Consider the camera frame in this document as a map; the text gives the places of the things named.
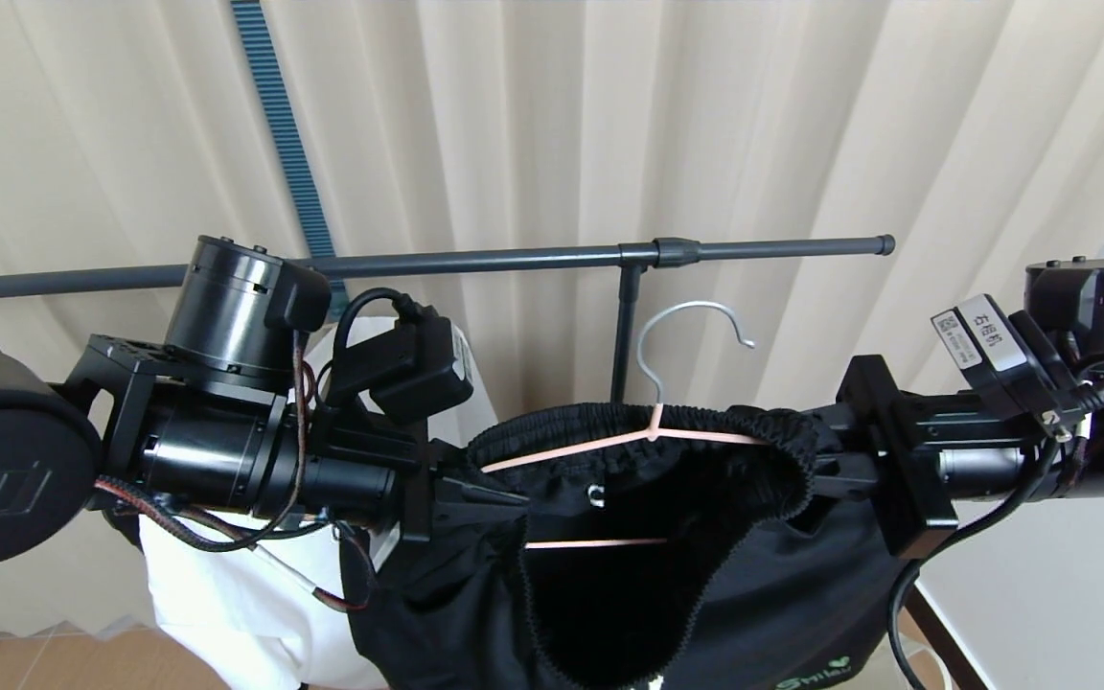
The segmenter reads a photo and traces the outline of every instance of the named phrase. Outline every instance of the black garment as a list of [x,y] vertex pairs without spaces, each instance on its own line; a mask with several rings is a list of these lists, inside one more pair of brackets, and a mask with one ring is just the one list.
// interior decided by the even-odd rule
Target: black garment
[[[399,585],[374,592],[368,607],[349,614],[357,650],[395,690],[644,687],[662,673],[665,689],[771,687],[783,680],[771,672],[797,671],[797,662],[824,651],[824,639],[810,639],[810,648],[771,650],[781,662],[775,671],[763,656],[757,660],[764,665],[745,659],[744,646],[736,645],[740,654],[719,657],[725,666],[718,673],[696,677],[698,667],[713,664],[709,643],[697,645],[697,639],[764,625],[761,615],[731,620],[732,601],[745,611],[753,611],[755,602],[755,613],[775,608],[776,614],[767,597],[740,602],[752,593],[744,584],[747,573],[769,560],[760,538],[745,538],[754,524],[789,519],[809,502],[817,445],[809,417],[793,411],[741,414],[669,406],[664,426],[744,433],[772,445],[662,438],[496,475],[478,471],[505,458],[634,432],[647,426],[649,415],[649,407],[586,403],[535,412],[481,433],[444,471],[527,495],[529,516],[434,539]],[[588,503],[586,489],[593,484],[606,488],[604,510]],[[669,542],[522,548],[527,541],[640,537]],[[781,569],[774,583],[784,585],[786,575],[793,573]],[[824,572],[816,578],[827,580]],[[778,595],[776,586],[766,590]],[[701,628],[711,620],[718,623]],[[691,635],[693,645],[688,645]],[[856,664],[861,654],[854,651]],[[676,658],[680,661],[671,665]],[[680,668],[684,678],[677,681]],[[766,676],[745,673],[749,668]]]

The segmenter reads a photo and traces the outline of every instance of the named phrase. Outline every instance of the silver metal hook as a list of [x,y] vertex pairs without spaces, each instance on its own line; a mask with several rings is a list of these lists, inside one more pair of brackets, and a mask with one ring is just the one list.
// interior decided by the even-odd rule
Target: silver metal hook
[[647,379],[654,383],[654,402],[656,403],[662,402],[662,380],[658,379],[658,374],[654,373],[654,370],[651,370],[648,363],[645,363],[645,337],[649,336],[650,329],[654,328],[654,323],[660,322],[660,320],[667,316],[676,314],[676,311],[681,309],[692,309],[693,307],[705,307],[705,309],[722,311],[726,315],[726,318],[731,319],[731,326],[735,328],[735,340],[739,340],[740,344],[744,346],[744,348],[749,348],[750,350],[757,346],[755,342],[744,337],[744,329],[740,327],[740,317],[735,316],[735,311],[726,305],[720,305],[718,301],[682,301],[675,307],[667,307],[667,309],[658,311],[658,314],[654,315],[648,322],[645,322],[645,326],[641,327],[640,336],[636,337],[636,365],[640,368],[641,373],[647,375]]

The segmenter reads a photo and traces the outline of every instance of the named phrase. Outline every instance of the curtain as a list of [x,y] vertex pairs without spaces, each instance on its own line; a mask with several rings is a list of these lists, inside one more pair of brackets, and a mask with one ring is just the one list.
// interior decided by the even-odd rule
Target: curtain
[[[340,254],[896,236],[885,258],[649,272],[639,323],[710,298],[757,341],[672,317],[648,343],[671,402],[820,405],[860,352],[958,388],[930,316],[975,293],[1015,309],[1026,263],[1104,241],[1104,3],[264,10]],[[302,253],[229,4],[0,0],[0,273],[184,263],[200,233]],[[607,396],[616,280],[349,288],[450,316],[507,416]],[[0,346],[61,380],[88,332],[161,339],[174,300],[0,301]],[[630,401],[651,390],[635,371]]]

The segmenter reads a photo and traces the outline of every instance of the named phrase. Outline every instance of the pink clothes hanger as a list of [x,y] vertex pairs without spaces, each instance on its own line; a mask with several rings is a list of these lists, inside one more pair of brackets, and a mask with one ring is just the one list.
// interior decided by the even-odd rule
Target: pink clothes hanger
[[[731,320],[731,326],[735,328],[735,338],[745,348],[755,348],[755,342],[745,339],[744,333],[740,328],[740,319],[735,316],[733,311],[726,305],[720,305],[718,301],[683,301],[675,307],[669,307],[658,311],[647,323],[641,328],[640,336],[636,340],[636,365],[640,368],[641,373],[648,376],[654,383],[654,392],[656,392],[656,402],[654,403],[654,411],[650,412],[650,424],[647,428],[640,429],[640,432],[622,433],[617,436],[608,436],[605,438],[597,438],[595,440],[586,440],[585,443],[577,443],[573,446],[565,446],[563,448],[553,448],[551,450],[542,450],[539,454],[521,455],[518,458],[510,458],[508,460],[502,460],[500,463],[493,463],[490,466],[479,468],[482,473],[491,473],[503,470],[503,468],[517,468],[521,466],[527,466],[531,463],[541,463],[543,460],[551,460],[554,458],[563,458],[565,455],[574,454],[585,454],[588,450],[597,450],[601,448],[608,448],[609,446],[618,446],[622,443],[630,443],[633,440],[657,440],[658,438],[669,437],[669,438],[691,438],[697,440],[713,440],[714,443],[737,443],[737,445],[746,446],[765,446],[767,440],[761,438],[754,438],[751,436],[741,435],[741,433],[721,433],[721,432],[689,432],[689,429],[683,428],[666,428],[660,426],[660,421],[662,420],[662,380],[658,379],[658,374],[651,370],[647,362],[645,362],[645,338],[649,336],[650,329],[654,328],[654,323],[660,322],[662,318],[675,314],[681,309],[692,309],[693,307],[705,307],[705,309],[716,309],[726,315],[726,318]],[[587,488],[586,493],[591,499],[592,506],[602,508],[604,507],[604,499],[602,499],[602,486],[596,484],[591,485]],[[597,546],[626,546],[636,544],[662,544],[666,539],[591,539],[590,541],[530,541],[527,543],[527,549],[584,549],[584,548],[597,548]]]

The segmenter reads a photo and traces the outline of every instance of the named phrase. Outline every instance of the wooden floor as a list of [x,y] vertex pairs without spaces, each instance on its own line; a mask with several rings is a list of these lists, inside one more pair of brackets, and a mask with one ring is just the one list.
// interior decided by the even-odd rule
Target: wooden floor
[[[903,631],[921,638],[907,616]],[[926,655],[912,662],[930,690],[943,688]],[[901,690],[864,681],[864,676],[868,672],[838,690]],[[54,689],[227,690],[227,686],[209,665],[157,629],[128,629],[102,641],[64,624],[34,637],[0,637],[0,690]]]

